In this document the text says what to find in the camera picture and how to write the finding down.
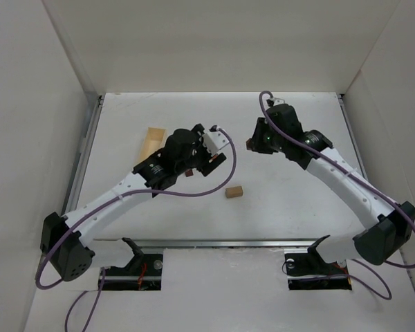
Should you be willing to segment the reddish brown wood block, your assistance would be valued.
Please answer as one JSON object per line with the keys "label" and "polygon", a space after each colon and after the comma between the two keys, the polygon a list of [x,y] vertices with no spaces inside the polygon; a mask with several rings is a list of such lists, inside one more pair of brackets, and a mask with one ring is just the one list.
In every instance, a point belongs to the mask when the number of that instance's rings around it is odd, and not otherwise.
{"label": "reddish brown wood block", "polygon": [[251,138],[249,138],[249,139],[246,141],[246,149],[247,149],[248,151],[252,151],[252,150],[253,150],[253,141],[252,141],[252,139],[251,139]]}

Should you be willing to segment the light wooden box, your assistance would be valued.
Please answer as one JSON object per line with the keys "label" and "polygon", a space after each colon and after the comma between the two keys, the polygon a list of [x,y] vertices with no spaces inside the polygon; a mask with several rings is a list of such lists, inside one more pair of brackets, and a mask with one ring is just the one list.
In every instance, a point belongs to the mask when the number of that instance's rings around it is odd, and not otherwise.
{"label": "light wooden box", "polygon": [[142,143],[137,163],[141,163],[148,156],[163,148],[167,139],[167,130],[156,127],[149,127]]}

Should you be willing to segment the light tan wood block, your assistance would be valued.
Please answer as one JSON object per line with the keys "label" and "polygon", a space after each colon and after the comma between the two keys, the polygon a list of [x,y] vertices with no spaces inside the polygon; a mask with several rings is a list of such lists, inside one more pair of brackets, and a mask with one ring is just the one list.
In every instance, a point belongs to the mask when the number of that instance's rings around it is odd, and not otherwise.
{"label": "light tan wood block", "polygon": [[225,189],[225,197],[227,199],[234,199],[243,196],[242,186],[228,187]]}

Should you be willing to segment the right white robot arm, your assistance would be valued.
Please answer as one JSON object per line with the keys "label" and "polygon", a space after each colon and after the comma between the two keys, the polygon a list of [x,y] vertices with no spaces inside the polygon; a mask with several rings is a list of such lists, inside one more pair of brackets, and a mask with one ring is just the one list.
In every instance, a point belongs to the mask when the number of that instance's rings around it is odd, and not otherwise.
{"label": "right white robot arm", "polygon": [[381,198],[326,136],[317,130],[303,130],[291,105],[275,98],[269,98],[267,104],[267,115],[258,118],[247,148],[260,154],[283,153],[330,188],[364,228],[358,234],[318,239],[308,247],[308,264],[319,268],[357,258],[376,266],[385,263],[409,240],[415,207],[408,201],[397,204]]}

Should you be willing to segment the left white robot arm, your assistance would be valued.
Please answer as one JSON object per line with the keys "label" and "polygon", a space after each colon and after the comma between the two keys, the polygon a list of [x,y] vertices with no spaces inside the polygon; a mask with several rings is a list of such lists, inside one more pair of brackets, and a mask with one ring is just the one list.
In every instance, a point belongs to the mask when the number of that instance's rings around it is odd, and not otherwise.
{"label": "left white robot arm", "polygon": [[184,197],[185,193],[170,189],[177,178],[191,169],[208,176],[226,160],[222,149],[233,145],[227,132],[216,125],[209,130],[201,124],[191,130],[177,129],[167,137],[164,147],[94,201],[63,215],[49,214],[42,229],[40,249],[44,258],[36,272],[36,286],[46,289],[41,278],[48,264],[57,271],[60,282],[83,275],[95,256],[90,245],[103,229],[159,194]]}

